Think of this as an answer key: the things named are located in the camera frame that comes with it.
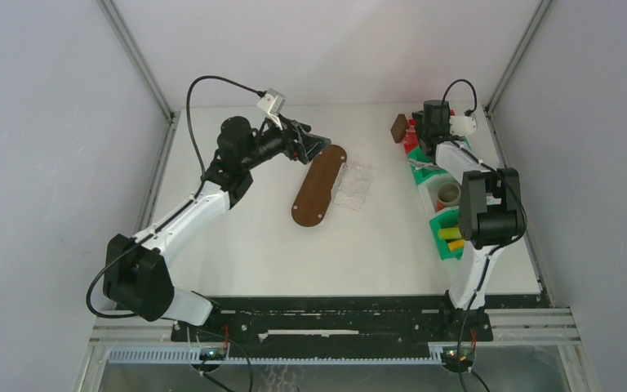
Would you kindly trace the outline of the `clear textured acrylic holder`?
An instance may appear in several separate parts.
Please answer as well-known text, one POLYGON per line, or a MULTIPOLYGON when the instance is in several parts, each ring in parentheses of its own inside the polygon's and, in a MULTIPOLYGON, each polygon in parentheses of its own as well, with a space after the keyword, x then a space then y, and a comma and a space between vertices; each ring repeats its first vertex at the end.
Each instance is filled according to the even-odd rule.
POLYGON ((331 190, 332 203, 359 211, 366 201, 372 180, 373 173, 369 168, 344 163, 331 190))

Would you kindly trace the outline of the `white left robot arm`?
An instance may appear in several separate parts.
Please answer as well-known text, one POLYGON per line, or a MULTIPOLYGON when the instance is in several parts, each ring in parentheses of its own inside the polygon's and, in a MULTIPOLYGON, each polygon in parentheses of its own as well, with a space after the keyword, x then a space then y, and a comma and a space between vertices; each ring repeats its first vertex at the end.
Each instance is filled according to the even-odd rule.
POLYGON ((243 198, 253 182, 252 169, 279 154, 306 165, 331 145, 309 125, 282 115, 265 118, 258 129, 244 117, 227 118, 216 142, 198 189, 147 228, 111 238, 105 266, 91 282, 101 283, 104 295, 126 309, 123 318, 188 323, 205 341, 220 335, 223 320, 212 312, 207 297, 175 287, 170 264, 202 229, 243 198))

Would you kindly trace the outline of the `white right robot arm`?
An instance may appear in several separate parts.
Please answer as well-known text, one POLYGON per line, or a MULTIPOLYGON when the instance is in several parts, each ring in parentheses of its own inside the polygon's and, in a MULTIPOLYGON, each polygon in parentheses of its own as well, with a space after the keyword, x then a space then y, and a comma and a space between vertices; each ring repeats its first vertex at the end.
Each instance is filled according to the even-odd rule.
POLYGON ((450 115, 445 100, 427 100, 411 116, 419 146, 429 164, 443 169, 460 184, 458 229, 465 240, 461 267, 448 289, 454 309, 439 317, 440 332, 459 340, 472 327, 465 311, 484 306, 486 285, 498 257, 519 241, 527 229, 521 199, 520 176, 512 167, 493 167, 480 158, 462 135, 458 124, 476 126, 468 116, 450 115))

